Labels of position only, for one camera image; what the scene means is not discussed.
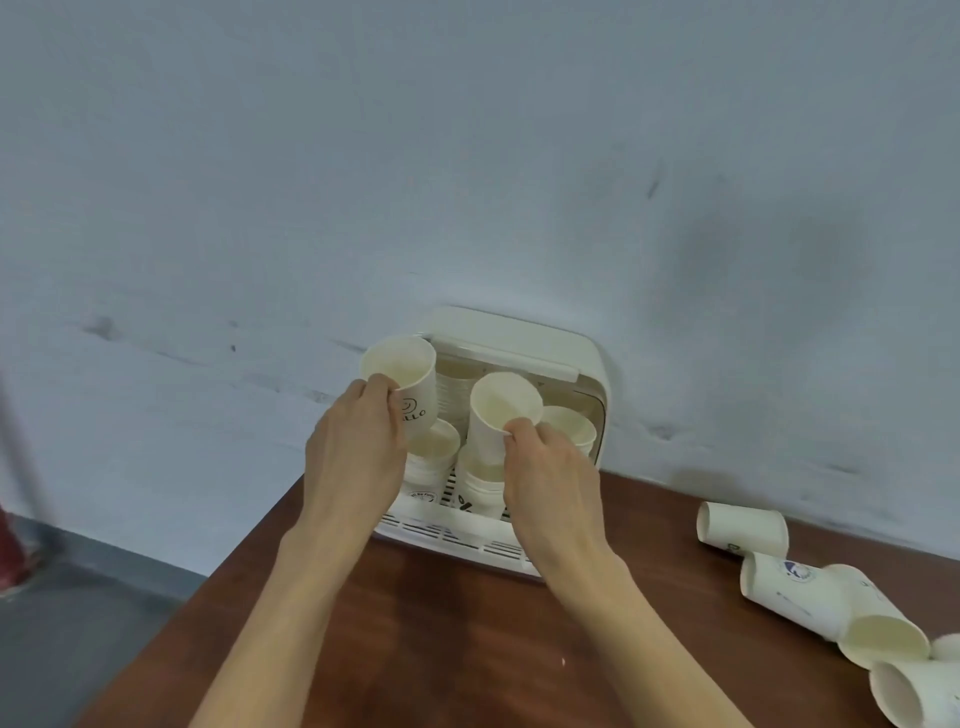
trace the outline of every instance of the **red object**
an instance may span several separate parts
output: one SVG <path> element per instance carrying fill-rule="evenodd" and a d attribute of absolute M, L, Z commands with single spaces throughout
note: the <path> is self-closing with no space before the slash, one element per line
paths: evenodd
<path fill-rule="evenodd" d="M 30 573 L 27 554 L 7 523 L 7 514 L 0 508 L 0 593 L 22 583 Z"/>

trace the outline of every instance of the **brown table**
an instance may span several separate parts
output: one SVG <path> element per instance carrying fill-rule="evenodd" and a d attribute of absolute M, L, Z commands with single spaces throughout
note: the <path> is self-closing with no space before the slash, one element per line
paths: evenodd
<path fill-rule="evenodd" d="M 756 728 L 889 725 L 866 671 L 835 645 L 740 595 L 739 560 L 696 540 L 696 499 L 606 473 L 603 495 L 613 548 Z M 79 725 L 189 721 L 267 578 L 300 498 L 298 484 Z M 790 535 L 792 558 L 860 567 L 931 637 L 960 630 L 960 562 L 799 523 Z M 304 725 L 628 722 L 586 638 L 543 585 L 374 540 L 337 600 Z"/>

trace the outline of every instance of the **white wall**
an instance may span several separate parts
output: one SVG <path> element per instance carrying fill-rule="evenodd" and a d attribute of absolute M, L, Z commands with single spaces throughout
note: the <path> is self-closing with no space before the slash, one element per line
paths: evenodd
<path fill-rule="evenodd" d="M 611 470 L 960 556 L 959 36 L 949 1 L 6 0 L 0 366 L 55 520 L 210 572 L 356 350 L 457 303 L 598 342 Z"/>

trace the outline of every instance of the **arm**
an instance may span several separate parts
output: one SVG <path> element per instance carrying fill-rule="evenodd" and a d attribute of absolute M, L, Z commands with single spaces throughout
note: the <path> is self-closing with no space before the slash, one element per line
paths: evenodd
<path fill-rule="evenodd" d="M 587 631 L 637 726 L 750 728 L 674 637 L 604 533 L 600 474 L 550 425 L 507 425 L 506 490 L 517 538 Z"/>
<path fill-rule="evenodd" d="M 306 446 L 303 508 L 191 728 L 295 728 L 336 594 L 400 489 L 406 445 L 393 383 L 354 381 Z"/>

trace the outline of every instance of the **left hand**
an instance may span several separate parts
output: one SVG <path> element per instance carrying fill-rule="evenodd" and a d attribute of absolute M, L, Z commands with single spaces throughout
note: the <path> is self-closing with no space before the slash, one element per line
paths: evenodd
<path fill-rule="evenodd" d="M 356 379 L 317 423 L 306 444 L 298 521 L 307 541 L 332 535 L 336 546 L 362 549 L 394 502 L 407 457 L 395 389 L 383 375 Z"/>

